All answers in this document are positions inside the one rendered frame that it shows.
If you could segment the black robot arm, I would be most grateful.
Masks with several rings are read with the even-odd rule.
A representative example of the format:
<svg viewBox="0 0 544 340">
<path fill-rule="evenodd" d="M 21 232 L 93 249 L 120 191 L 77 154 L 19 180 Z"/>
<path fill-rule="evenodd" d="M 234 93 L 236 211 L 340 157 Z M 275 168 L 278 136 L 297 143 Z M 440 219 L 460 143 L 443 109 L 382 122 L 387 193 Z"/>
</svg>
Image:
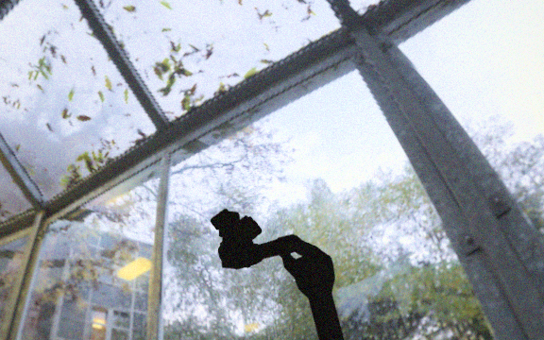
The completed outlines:
<svg viewBox="0 0 544 340">
<path fill-rule="evenodd" d="M 252 240 L 261 232 L 251 216 L 240 219 L 238 212 L 221 212 L 219 236 L 223 242 L 218 254 L 222 268 L 238 270 L 280 255 L 297 288 L 310 300 L 319 340 L 344 340 L 332 299 L 335 280 L 332 257 L 295 234 L 254 244 Z M 300 257 L 294 258 L 291 255 L 294 252 Z"/>
</svg>

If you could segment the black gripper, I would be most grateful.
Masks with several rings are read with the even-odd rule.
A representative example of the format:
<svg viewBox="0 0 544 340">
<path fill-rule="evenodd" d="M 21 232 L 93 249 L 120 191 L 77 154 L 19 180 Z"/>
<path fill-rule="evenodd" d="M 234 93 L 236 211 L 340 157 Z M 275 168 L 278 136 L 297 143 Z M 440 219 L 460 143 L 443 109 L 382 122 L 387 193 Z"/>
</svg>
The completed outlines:
<svg viewBox="0 0 544 340">
<path fill-rule="evenodd" d="M 223 211 L 221 211 L 220 213 L 222 212 L 228 212 L 227 209 L 224 209 Z M 216 230 L 219 230 L 219 214 L 218 215 L 215 215 L 214 217 L 211 218 L 211 223 L 213 224 L 213 226 L 216 228 Z"/>
</svg>

